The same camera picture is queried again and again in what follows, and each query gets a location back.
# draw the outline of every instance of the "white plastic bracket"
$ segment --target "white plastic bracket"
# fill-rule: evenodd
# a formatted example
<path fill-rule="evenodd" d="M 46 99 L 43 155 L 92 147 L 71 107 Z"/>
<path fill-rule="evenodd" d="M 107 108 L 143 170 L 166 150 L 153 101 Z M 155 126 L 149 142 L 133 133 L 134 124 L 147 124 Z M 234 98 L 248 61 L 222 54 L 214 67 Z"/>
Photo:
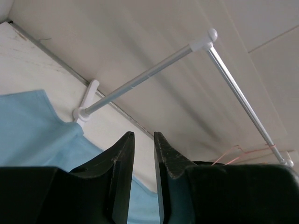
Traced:
<path fill-rule="evenodd" d="M 90 119 L 90 115 L 85 113 L 85 109 L 93 103 L 93 98 L 95 96 L 99 84 L 100 83 L 98 82 L 98 80 L 95 79 L 90 82 L 80 107 L 76 108 L 73 112 L 75 122 L 78 123 L 82 128 L 84 127 L 84 124 Z"/>
<path fill-rule="evenodd" d="M 286 151 L 286 154 L 287 154 L 287 157 L 288 157 L 288 158 L 285 160 L 286 163 L 287 163 L 287 165 L 288 165 L 289 167 L 294 167 L 294 162 L 293 162 L 293 160 L 292 160 L 292 158 L 291 158 L 289 152 Z"/>
<path fill-rule="evenodd" d="M 215 42 L 218 38 L 218 33 L 215 29 L 209 29 L 207 34 L 202 37 L 200 40 L 191 41 L 189 46 L 193 52 L 198 51 L 200 49 L 204 49 L 208 51 L 213 46 L 213 42 Z"/>

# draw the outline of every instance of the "rod bracket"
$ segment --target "rod bracket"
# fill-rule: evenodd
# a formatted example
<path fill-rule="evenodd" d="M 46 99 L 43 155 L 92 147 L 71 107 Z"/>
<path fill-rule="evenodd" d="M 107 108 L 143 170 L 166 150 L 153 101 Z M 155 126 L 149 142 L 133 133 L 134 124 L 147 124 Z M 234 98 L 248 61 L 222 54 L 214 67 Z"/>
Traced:
<path fill-rule="evenodd" d="M 90 119 L 90 115 L 85 113 L 85 109 L 93 103 L 93 98 L 96 94 L 99 84 L 100 83 L 96 79 L 90 82 L 80 107 L 76 108 L 73 112 L 75 122 L 78 123 L 82 128 L 84 127 L 84 124 Z"/>

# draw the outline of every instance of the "wall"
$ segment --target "wall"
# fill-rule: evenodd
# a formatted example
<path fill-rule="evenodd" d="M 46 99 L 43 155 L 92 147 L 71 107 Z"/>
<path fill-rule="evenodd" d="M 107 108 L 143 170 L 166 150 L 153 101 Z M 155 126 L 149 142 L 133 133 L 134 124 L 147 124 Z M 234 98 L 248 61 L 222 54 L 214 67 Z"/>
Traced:
<path fill-rule="evenodd" d="M 9 14 L 14 0 L 0 0 L 0 22 L 3 22 Z"/>

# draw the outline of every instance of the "ceiling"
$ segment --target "ceiling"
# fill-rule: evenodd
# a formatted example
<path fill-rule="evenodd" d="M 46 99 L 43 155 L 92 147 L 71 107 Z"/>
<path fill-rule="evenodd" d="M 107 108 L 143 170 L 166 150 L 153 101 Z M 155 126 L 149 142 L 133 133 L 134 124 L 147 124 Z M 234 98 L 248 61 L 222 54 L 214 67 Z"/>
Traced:
<path fill-rule="evenodd" d="M 290 129 L 288 116 L 294 117 L 297 107 L 277 95 L 284 91 L 288 92 L 285 97 L 296 95 L 298 60 L 288 56 L 288 51 L 278 53 L 284 41 L 277 45 L 269 41 L 282 38 L 299 24 L 298 1 L 262 2 L 15 0 L 9 18 L 84 78 L 99 80 L 104 94 L 213 27 L 219 33 L 215 48 L 269 134 L 278 146 L 293 148 L 290 131 L 295 128 Z M 298 44 L 296 34 L 291 36 L 287 40 Z M 292 55 L 299 55 L 296 49 Z M 284 72 L 280 64 L 285 58 L 293 62 L 292 80 L 283 80 L 286 86 L 278 93 L 277 83 Z M 276 78 L 268 82 L 272 75 Z M 162 132 L 193 160 L 217 158 L 236 144 L 247 149 L 264 145 L 205 52 L 187 56 L 115 103 L 150 133 Z M 294 111 L 285 112 L 285 106 Z"/>

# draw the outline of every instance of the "white plastic joint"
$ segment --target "white plastic joint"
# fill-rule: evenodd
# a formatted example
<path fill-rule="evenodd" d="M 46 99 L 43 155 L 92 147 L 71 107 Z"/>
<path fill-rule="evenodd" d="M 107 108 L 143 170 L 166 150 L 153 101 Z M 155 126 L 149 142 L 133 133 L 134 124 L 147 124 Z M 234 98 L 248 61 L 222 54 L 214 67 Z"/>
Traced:
<path fill-rule="evenodd" d="M 286 159 L 286 164 L 287 164 L 289 167 L 294 167 L 294 162 L 293 162 L 292 160 Z"/>
<path fill-rule="evenodd" d="M 213 42 L 215 42 L 218 38 L 218 33 L 215 29 L 209 29 L 207 34 L 202 37 L 199 41 L 192 41 L 189 43 L 189 46 L 193 52 L 198 51 L 200 49 L 209 50 L 213 46 Z"/>
<path fill-rule="evenodd" d="M 87 122 L 90 119 L 90 115 L 85 113 L 85 108 L 79 107 L 76 108 L 73 112 L 74 119 L 80 119 L 84 122 Z"/>

